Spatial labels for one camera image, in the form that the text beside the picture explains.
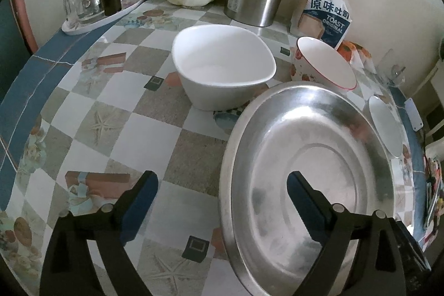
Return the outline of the white side shelf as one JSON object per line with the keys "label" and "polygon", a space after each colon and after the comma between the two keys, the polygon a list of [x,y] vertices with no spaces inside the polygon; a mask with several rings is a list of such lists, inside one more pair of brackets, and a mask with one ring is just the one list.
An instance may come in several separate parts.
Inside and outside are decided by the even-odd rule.
{"label": "white side shelf", "polygon": [[430,143],[434,142],[433,136],[438,133],[443,126],[439,124],[442,122],[440,118],[438,118],[437,124],[430,125],[430,122],[427,120],[427,116],[435,111],[435,109],[441,106],[440,98],[437,94],[435,88],[431,83],[432,79],[437,76],[440,69],[443,68],[443,37],[440,39],[439,46],[437,48],[437,61],[434,63],[433,67],[424,77],[424,79],[416,86],[416,88],[409,95],[412,98],[418,107],[418,112],[424,120],[425,124],[420,129],[422,139],[422,145],[424,148],[427,148]]}

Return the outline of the toast bread bag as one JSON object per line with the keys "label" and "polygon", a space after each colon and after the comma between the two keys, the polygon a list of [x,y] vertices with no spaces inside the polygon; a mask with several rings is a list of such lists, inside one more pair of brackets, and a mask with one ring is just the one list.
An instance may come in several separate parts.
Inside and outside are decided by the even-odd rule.
{"label": "toast bread bag", "polygon": [[302,0],[294,9],[290,33],[316,38],[336,50],[350,25],[347,0]]}

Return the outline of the large white bowl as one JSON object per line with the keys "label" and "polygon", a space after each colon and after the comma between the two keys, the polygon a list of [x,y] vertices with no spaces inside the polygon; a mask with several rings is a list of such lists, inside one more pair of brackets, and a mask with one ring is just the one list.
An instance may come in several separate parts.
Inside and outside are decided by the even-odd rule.
{"label": "large white bowl", "polygon": [[403,135],[390,107],[379,97],[371,96],[367,102],[368,114],[387,151],[395,158],[403,152]]}

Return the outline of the small white bowl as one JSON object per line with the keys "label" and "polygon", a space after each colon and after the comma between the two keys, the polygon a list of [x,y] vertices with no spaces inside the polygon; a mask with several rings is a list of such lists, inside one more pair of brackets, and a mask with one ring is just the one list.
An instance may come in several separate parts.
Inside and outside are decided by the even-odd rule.
{"label": "small white bowl", "polygon": [[175,36],[171,57],[187,97],[204,111],[242,106],[276,73],[265,42],[237,26],[186,28]]}

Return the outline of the stainless steel round tray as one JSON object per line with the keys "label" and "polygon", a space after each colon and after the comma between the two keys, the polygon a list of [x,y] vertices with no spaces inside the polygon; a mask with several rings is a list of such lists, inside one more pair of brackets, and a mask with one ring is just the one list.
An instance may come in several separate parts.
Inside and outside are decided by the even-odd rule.
{"label": "stainless steel round tray", "polygon": [[336,210],[394,214],[382,139],[345,96],[308,82],[265,91],[235,124],[221,165],[221,228],[250,295],[292,295]]}

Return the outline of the strawberry red-rimmed bowl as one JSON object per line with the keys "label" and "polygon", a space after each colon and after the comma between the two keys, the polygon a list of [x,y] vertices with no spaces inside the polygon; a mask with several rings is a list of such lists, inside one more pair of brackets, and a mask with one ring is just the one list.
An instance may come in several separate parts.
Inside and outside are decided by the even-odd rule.
{"label": "strawberry red-rimmed bowl", "polygon": [[338,91],[352,91],[357,79],[350,64],[331,46],[313,38],[299,37],[291,49],[293,81],[321,84]]}

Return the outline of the colourful items pile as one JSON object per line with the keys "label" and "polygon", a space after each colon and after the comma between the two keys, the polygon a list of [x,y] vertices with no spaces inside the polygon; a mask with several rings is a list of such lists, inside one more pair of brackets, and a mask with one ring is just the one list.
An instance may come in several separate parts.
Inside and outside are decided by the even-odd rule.
{"label": "colourful items pile", "polygon": [[425,171],[425,235],[421,238],[423,251],[437,238],[440,219],[443,216],[443,166],[437,156],[425,156]]}

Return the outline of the clear glass mug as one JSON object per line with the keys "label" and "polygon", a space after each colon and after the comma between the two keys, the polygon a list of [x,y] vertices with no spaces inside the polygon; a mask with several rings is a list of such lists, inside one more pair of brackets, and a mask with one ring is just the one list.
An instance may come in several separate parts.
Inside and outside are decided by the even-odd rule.
{"label": "clear glass mug", "polygon": [[405,81],[406,66],[400,58],[389,49],[376,66],[377,76],[385,86],[399,87]]}

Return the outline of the orange snack packet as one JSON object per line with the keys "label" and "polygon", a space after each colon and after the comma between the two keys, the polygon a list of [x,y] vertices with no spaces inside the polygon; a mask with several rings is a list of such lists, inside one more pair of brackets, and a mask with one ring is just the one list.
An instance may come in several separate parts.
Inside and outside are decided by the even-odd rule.
{"label": "orange snack packet", "polygon": [[343,41],[337,52],[356,69],[366,68],[370,70],[373,66],[370,52],[359,44]]}

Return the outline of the white power strip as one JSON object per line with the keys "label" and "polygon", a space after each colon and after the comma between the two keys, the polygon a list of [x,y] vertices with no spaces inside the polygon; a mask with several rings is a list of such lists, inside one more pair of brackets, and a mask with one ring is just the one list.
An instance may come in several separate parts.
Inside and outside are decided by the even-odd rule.
{"label": "white power strip", "polygon": [[419,131],[424,127],[423,120],[412,98],[408,98],[404,103],[406,114],[414,131]]}

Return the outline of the white tray with glasses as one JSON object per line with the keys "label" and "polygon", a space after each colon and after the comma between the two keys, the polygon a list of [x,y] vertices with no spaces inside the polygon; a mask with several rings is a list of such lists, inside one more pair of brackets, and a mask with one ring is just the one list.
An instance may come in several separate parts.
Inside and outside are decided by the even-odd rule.
{"label": "white tray with glasses", "polygon": [[79,35],[108,25],[126,16],[144,0],[64,0],[62,31]]}

